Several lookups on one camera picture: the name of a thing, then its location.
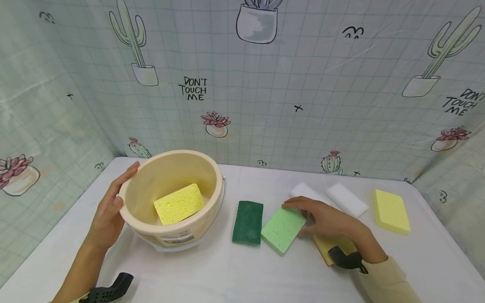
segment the potted plant illustration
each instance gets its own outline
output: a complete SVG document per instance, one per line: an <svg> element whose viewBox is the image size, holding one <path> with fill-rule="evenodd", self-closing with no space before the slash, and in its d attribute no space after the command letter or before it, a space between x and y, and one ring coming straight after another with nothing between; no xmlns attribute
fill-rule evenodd
<svg viewBox="0 0 485 303"><path fill-rule="evenodd" d="M227 135L227 125L231 124L228 121L229 117L223 117L216 112L208 112L207 116L200 116L204 119L206 132L216 138L223 138Z"/></svg>
<svg viewBox="0 0 485 303"><path fill-rule="evenodd" d="M428 55L433 58L433 61L431 61L431 64L422 75L414 76L411 79L403 90L403 97L422 97L431 90L440 78L440 76L435 76L434 74L443 64L445 59L455 56L464 50L482 28L481 25L477 25L465 35L465 32L480 13L480 9L481 7L478 6L469 12L444 43L441 43L441 40L448 31L448 28L450 28L451 22L446 23L441 28L428 48Z"/></svg>
<svg viewBox="0 0 485 303"><path fill-rule="evenodd" d="M468 140L467 135L470 134L471 131L467 131L463 126L443 130L441 131L441 136L436 138L436 141L431 145L431 150L443 151L452 149L458 143L458 140Z"/></svg>
<svg viewBox="0 0 485 303"><path fill-rule="evenodd" d="M9 196L24 194L40 177L40 172L29 165L32 161L33 157L27 159L24 154L0 159L0 189Z"/></svg>
<svg viewBox="0 0 485 303"><path fill-rule="evenodd" d="M128 144L132 152L134 152L140 158L151 158L151 154L146 147L141 145L136 138L129 137L128 140L131 142Z"/></svg>
<svg viewBox="0 0 485 303"><path fill-rule="evenodd" d="M342 175L342 169L340 168L340 152L338 150L330 151L330 155L326 156L322 160L322 168L324 174Z"/></svg>
<svg viewBox="0 0 485 303"><path fill-rule="evenodd" d="M276 37L278 6L282 0L244 0L236 20L236 32L241 40L268 44Z"/></svg>
<svg viewBox="0 0 485 303"><path fill-rule="evenodd" d="M135 23L138 29L138 33L135 34L135 30L131 24L131 18L129 17L128 8L123 0L118 0L118 12L120 14L123 29L121 30L118 21L116 21L114 13L110 11L111 26L113 26L114 33L118 39L127 46L131 47L131 52L135 57L135 63L131 64L135 78L141 85L144 86L158 85L155 67L145 64L142 52L140 50L140 47L143 47L146 44L146 32L143 20L140 16L135 16Z"/></svg>

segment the dark green sponge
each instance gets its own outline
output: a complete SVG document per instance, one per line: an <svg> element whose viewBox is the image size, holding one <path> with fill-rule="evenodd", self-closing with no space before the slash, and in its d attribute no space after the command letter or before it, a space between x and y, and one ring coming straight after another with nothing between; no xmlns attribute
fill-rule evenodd
<svg viewBox="0 0 485 303"><path fill-rule="evenodd" d="M232 241L234 243L260 245L263 204L239 201Z"/></svg>

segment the yellow sponge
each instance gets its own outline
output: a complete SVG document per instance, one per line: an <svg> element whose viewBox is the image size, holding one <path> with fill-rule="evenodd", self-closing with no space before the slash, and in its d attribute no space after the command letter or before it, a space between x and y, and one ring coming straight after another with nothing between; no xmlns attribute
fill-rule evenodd
<svg viewBox="0 0 485 303"><path fill-rule="evenodd" d="M349 238L344 236L333 238L323 235L313 235L313 241L315 242L315 245L317 246L318 251L322 255L327 266L335 264L334 260L328 253L331 248L339 246L346 255L350 255L351 253L357 251L354 243L350 241Z"/></svg>
<svg viewBox="0 0 485 303"><path fill-rule="evenodd" d="M188 218L204 207L197 184L191 184L153 202L163 225Z"/></svg>
<svg viewBox="0 0 485 303"><path fill-rule="evenodd" d="M401 196L375 190L374 216L377 226L405 235L411 231Z"/></svg>

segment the hand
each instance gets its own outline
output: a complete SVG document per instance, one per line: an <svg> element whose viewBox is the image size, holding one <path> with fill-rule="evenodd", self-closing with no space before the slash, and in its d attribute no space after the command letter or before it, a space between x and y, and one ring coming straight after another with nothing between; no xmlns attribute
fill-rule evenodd
<svg viewBox="0 0 485 303"><path fill-rule="evenodd" d="M349 236L356 229L365 225L356 218L333 208L323 202L312 200L306 197L294 197L285 201L284 208L297 208L302 215L307 217L310 213L310 220L314 224L302 229L298 235L300 237L322 234L330 237Z"/></svg>
<svg viewBox="0 0 485 303"><path fill-rule="evenodd" d="M379 245L371 230L361 221L323 202L306 197L294 197L285 201L284 208L297 208L302 215L315 222L298 233L299 236L321 234L329 237L346 236L356 246L362 258L369 263L381 263L388 256Z"/></svg>
<svg viewBox="0 0 485 303"><path fill-rule="evenodd" d="M111 183L97 207L84 244L106 251L118 240L125 221L119 213L123 207L123 199L116 195L118 195L121 185L137 173L139 166L140 163L136 161Z"/></svg>

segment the black wrist strap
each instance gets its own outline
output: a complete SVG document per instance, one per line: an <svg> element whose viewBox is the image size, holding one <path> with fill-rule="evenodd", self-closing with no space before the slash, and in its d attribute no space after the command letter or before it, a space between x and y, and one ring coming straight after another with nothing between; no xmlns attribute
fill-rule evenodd
<svg viewBox="0 0 485 303"><path fill-rule="evenodd" d="M79 300L79 303L105 303L111 302L123 297L131 282L133 276L126 272L121 272L110 287L95 287L89 292L86 299Z"/></svg>
<svg viewBox="0 0 485 303"><path fill-rule="evenodd" d="M338 246L334 246L328 250L328 254L332 257L338 267L346 270L360 269L361 273L368 274L369 272L362 264L362 256L359 252L353 252L346 255Z"/></svg>

